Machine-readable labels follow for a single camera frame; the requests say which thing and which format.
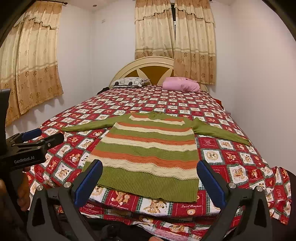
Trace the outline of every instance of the white patterned pillow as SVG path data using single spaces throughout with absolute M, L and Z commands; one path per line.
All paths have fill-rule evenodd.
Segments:
M 139 78 L 139 77 L 125 77 L 119 80 L 115 80 L 112 82 L 112 88 L 138 88 L 141 87 L 142 84 L 149 81 L 149 79 Z

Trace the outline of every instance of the striped sweater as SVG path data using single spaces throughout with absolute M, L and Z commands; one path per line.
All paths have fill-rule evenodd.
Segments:
M 196 165 L 200 157 L 194 134 L 250 145 L 238 135 L 198 118 L 191 121 L 156 112 L 130 113 L 62 130 L 106 127 L 112 128 L 91 152 L 83 171 L 99 159 L 104 166 L 100 186 L 172 202 L 197 200 Z

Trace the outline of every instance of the ceiling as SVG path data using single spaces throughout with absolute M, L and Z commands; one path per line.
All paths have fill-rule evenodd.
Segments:
M 89 11 L 99 10 L 115 1 L 118 1 L 118 0 L 67 0 L 69 4 L 77 6 L 79 8 L 87 9 Z M 235 0 L 213 0 L 213 2 L 215 1 L 221 2 L 223 4 L 231 5 Z

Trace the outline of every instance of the metal screw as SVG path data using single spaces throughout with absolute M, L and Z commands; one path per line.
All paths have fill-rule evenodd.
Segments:
M 235 183 L 228 183 L 228 186 L 231 188 L 231 189 L 235 189 L 237 186 Z
M 39 186 L 37 187 L 37 190 L 38 190 L 38 191 L 42 191 L 42 190 L 43 190 L 43 186 L 42 186 L 42 185 L 39 185 Z
M 64 188 L 69 188 L 71 184 L 72 184 L 71 182 L 65 182 L 63 186 Z
M 262 192 L 263 191 L 263 188 L 261 186 L 257 186 L 256 189 L 257 189 L 258 192 Z

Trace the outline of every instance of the white wall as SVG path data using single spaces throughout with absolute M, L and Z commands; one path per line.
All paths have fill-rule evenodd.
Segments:
M 296 173 L 296 41 L 263 1 L 231 8 L 239 73 L 232 117 L 270 166 Z
M 212 97 L 221 100 L 228 112 L 233 112 L 234 83 L 238 78 L 233 15 L 229 5 L 216 0 L 210 5 L 215 20 L 217 82 L 208 88 Z
M 97 93 L 135 59 L 135 2 L 119 0 L 94 14 L 92 74 Z
M 46 101 L 6 128 L 6 136 L 35 129 L 61 111 L 93 96 L 90 74 L 91 12 L 63 7 L 57 42 L 59 76 L 64 94 Z

